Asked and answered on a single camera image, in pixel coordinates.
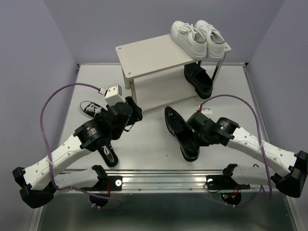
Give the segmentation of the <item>black loafer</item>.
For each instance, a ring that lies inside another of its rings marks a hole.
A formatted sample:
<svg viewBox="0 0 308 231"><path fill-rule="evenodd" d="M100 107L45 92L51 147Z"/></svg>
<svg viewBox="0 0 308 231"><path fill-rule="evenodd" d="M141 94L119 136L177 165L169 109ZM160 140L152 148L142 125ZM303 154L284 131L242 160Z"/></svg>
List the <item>black loafer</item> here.
<svg viewBox="0 0 308 231"><path fill-rule="evenodd" d="M208 99L212 95L213 82L206 70L197 63L184 66L185 79L193 85L197 95L201 99Z"/></svg>
<svg viewBox="0 0 308 231"><path fill-rule="evenodd" d="M168 131L180 144L183 158L188 162L197 160L200 148L194 144L193 130L186 124L184 118L170 106L165 108L164 116Z"/></svg>

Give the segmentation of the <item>white sneaker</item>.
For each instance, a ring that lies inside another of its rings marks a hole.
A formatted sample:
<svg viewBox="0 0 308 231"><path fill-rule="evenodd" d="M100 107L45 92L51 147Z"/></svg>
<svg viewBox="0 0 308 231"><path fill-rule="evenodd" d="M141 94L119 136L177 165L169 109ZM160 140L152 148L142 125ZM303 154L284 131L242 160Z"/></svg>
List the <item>white sneaker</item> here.
<svg viewBox="0 0 308 231"><path fill-rule="evenodd" d="M205 36L189 23L175 21L171 26L171 37L193 60L201 61L207 56Z"/></svg>
<svg viewBox="0 0 308 231"><path fill-rule="evenodd" d="M195 24L206 39L207 57L213 60L221 60L224 56L225 39L220 32L211 24L204 20L199 20Z"/></svg>

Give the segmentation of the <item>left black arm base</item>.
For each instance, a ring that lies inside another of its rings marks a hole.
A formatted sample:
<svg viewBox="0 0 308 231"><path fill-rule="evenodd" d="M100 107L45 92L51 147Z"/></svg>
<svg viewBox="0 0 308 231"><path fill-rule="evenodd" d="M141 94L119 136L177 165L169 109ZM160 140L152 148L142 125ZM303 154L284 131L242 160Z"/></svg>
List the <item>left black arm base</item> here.
<svg viewBox="0 0 308 231"><path fill-rule="evenodd" d="M93 187L90 188L91 192L98 191L104 192L96 195L111 197L111 192L119 192L122 190L122 177L121 176L110 176L108 180L100 180ZM99 199L94 196L89 196L90 203L93 207L102 208L105 207L110 200Z"/></svg>

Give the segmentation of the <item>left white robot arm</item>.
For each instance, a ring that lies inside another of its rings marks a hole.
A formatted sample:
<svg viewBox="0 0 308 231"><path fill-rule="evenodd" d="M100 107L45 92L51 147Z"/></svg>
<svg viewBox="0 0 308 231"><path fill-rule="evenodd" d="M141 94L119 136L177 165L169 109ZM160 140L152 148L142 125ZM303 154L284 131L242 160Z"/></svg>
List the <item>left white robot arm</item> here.
<svg viewBox="0 0 308 231"><path fill-rule="evenodd" d="M94 165L77 173L63 174L63 171L77 160L118 140L126 126L142 120L142 109L128 96L124 102L108 106L102 114L85 122L53 152L33 164L13 170L15 182L21 187L22 200L31 208L49 203L56 192L76 190L90 191L118 190L117 177L108 177L101 165Z"/></svg>

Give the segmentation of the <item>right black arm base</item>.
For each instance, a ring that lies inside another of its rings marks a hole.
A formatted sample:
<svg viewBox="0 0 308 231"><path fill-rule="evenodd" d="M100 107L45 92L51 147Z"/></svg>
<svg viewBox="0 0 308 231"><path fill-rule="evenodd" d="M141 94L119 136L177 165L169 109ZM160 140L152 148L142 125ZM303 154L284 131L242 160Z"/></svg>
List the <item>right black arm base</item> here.
<svg viewBox="0 0 308 231"><path fill-rule="evenodd" d="M206 178L204 188L210 193L220 193L227 205L239 205L242 200L241 190L249 190L249 184L238 184L231 177L210 175Z"/></svg>

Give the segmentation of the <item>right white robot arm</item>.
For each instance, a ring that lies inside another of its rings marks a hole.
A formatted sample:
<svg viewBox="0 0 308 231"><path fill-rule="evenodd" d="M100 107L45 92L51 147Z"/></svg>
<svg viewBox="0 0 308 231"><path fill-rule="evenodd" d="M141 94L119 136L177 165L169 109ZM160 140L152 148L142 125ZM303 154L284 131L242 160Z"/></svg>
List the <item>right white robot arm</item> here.
<svg viewBox="0 0 308 231"><path fill-rule="evenodd" d="M217 122L195 112L187 121L201 146L221 144L240 151L264 164L261 167L240 167L230 164L221 176L227 188L234 185L257 184L268 186L274 183L283 194L299 198L308 176L308 154L283 150L266 141L259 140L238 123L221 117Z"/></svg>

